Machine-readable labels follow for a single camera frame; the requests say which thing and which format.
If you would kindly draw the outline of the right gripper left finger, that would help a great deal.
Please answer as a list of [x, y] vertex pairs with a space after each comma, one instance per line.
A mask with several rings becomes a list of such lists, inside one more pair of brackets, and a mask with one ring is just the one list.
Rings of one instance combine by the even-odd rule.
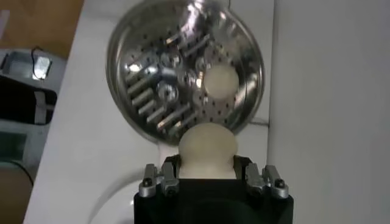
[[154, 164], [147, 164], [142, 182], [138, 187], [138, 195], [151, 198], [157, 195], [157, 190], [165, 197], [173, 197], [179, 193], [180, 155], [168, 156], [158, 170]]

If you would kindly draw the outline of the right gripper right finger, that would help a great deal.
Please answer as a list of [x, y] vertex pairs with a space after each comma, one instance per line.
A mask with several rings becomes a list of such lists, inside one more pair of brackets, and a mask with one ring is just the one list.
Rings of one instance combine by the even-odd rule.
[[254, 195], [270, 194], [278, 200], [289, 197], [289, 187], [273, 165], [265, 165], [260, 169], [257, 163], [248, 157], [235, 155], [233, 169], [236, 179], [246, 184], [248, 191]]

